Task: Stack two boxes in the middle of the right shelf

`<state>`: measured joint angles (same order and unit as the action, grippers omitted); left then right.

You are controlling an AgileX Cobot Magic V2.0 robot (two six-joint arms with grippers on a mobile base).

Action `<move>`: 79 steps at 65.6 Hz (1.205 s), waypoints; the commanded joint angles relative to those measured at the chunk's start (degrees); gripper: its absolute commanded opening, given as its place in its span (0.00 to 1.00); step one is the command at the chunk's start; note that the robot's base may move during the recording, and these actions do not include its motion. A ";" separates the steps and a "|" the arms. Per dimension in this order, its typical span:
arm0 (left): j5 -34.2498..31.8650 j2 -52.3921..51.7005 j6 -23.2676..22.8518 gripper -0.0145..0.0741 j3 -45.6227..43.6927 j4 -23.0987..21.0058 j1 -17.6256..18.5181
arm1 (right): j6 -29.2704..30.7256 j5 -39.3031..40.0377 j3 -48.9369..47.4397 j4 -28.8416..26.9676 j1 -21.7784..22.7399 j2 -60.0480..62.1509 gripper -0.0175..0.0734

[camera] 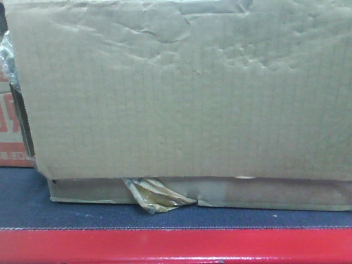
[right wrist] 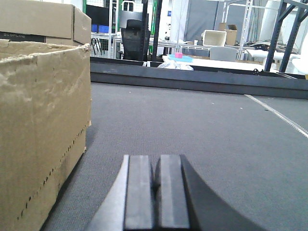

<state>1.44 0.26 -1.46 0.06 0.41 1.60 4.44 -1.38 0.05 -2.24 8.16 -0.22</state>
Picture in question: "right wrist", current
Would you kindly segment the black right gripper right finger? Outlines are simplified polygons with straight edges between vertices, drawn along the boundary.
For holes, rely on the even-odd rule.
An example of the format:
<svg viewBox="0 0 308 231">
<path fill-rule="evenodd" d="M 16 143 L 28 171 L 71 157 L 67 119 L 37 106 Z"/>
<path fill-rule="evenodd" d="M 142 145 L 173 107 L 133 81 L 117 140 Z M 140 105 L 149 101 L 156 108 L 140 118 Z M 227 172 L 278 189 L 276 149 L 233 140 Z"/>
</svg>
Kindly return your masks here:
<svg viewBox="0 0 308 231">
<path fill-rule="evenodd" d="M 161 155 L 155 182 L 159 231 L 263 230 L 218 196 L 183 155 Z"/>
</svg>

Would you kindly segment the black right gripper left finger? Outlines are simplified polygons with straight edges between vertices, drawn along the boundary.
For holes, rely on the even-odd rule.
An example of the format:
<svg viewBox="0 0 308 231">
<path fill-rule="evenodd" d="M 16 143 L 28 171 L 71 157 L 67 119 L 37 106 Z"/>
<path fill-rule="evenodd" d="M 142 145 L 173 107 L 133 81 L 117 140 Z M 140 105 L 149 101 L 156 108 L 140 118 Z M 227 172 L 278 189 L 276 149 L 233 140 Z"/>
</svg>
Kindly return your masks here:
<svg viewBox="0 0 308 231">
<path fill-rule="evenodd" d="M 147 155 L 125 155 L 118 175 L 87 231 L 152 231 L 152 167 Z"/>
</svg>

